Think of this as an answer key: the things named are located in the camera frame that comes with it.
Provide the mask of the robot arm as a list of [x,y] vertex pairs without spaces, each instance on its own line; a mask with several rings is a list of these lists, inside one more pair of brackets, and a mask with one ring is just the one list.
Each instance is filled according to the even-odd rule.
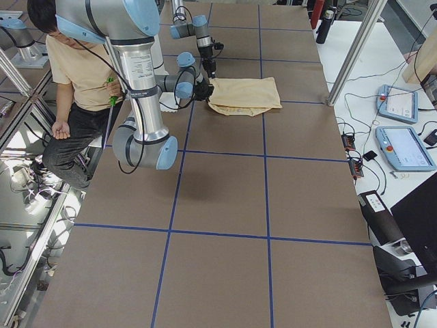
[[152,45],[160,30],[155,1],[57,1],[57,26],[79,43],[109,45],[118,52],[121,67],[116,70],[126,86],[132,113],[113,136],[113,152],[120,165],[169,169],[175,162],[178,141],[164,125],[160,96],[173,93],[175,100],[206,100],[213,93],[209,78],[215,72],[212,38],[203,15],[191,23],[172,26],[174,38],[195,36],[206,56],[206,75],[196,68],[189,52],[178,55],[176,75],[156,75]]
[[205,15],[192,16],[183,1],[171,1],[171,37],[174,40],[195,36],[202,66],[209,78],[216,76],[216,62],[213,55],[215,42],[210,35]]

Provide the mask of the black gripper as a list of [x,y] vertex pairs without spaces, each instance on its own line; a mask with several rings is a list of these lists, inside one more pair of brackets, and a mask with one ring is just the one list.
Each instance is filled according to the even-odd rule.
[[214,86],[212,84],[196,84],[194,86],[194,100],[195,101],[205,101],[208,100],[214,91]]
[[213,79],[215,77],[216,62],[213,58],[212,46],[200,47],[199,54],[201,55],[203,69],[208,73],[208,78]]

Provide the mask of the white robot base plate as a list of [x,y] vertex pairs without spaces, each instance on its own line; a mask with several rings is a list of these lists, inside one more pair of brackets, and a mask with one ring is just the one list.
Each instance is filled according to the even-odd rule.
[[179,110],[179,100],[172,92],[163,92],[160,95],[160,110],[169,113],[177,112]]

